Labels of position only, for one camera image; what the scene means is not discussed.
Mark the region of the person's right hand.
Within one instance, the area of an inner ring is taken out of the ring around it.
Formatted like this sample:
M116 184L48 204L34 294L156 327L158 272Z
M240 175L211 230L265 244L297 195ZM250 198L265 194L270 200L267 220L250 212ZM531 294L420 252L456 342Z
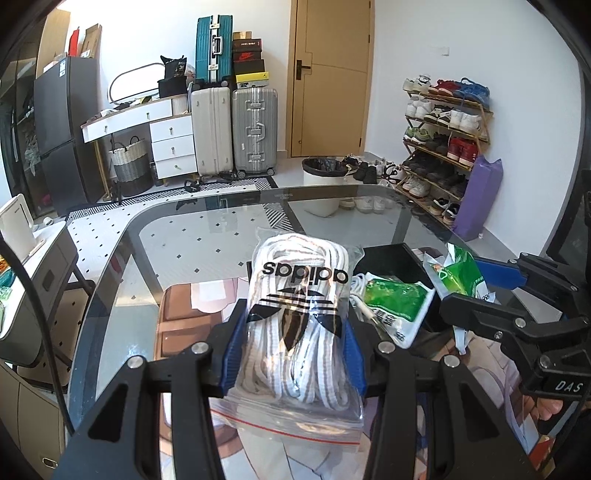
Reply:
M534 403L531 415L534 419L548 421L560 413L563 405L562 400L538 398Z

